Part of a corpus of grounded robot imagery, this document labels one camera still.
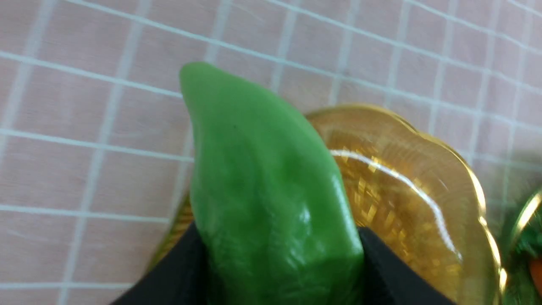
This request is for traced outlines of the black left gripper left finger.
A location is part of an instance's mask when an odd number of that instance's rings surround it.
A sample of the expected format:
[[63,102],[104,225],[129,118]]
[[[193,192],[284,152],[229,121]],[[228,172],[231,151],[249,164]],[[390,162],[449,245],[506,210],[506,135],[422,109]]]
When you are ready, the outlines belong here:
[[208,263],[195,224],[173,249],[113,305],[206,305]]

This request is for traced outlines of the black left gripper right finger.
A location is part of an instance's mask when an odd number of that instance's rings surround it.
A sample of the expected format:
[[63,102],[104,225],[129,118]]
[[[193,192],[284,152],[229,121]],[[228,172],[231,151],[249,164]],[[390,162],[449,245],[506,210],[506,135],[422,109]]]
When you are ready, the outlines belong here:
[[364,249],[362,305],[453,305],[418,276],[375,233],[359,227]]

